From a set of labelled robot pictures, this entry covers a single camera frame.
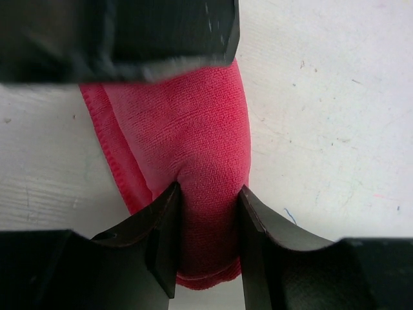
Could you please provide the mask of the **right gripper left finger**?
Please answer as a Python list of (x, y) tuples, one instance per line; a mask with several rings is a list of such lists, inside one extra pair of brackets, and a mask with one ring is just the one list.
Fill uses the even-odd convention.
[(71, 230), (1, 233), (2, 309), (167, 309), (176, 289), (181, 192), (93, 238)]

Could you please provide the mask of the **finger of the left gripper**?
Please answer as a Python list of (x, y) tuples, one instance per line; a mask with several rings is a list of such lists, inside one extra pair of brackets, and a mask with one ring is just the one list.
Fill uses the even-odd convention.
[(229, 66), (239, 3), (2, 1), (1, 81), (155, 83)]

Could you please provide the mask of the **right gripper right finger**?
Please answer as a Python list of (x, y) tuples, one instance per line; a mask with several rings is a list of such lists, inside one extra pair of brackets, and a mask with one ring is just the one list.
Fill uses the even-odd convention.
[(237, 202), (247, 309), (411, 309), (412, 240), (312, 234), (243, 187)]

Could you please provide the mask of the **pink towel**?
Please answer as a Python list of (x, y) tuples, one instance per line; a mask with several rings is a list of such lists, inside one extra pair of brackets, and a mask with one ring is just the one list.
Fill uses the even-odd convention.
[(250, 122), (237, 63), (149, 84), (79, 87), (130, 213), (171, 183), (183, 195), (179, 285), (240, 275), (236, 201), (249, 181)]

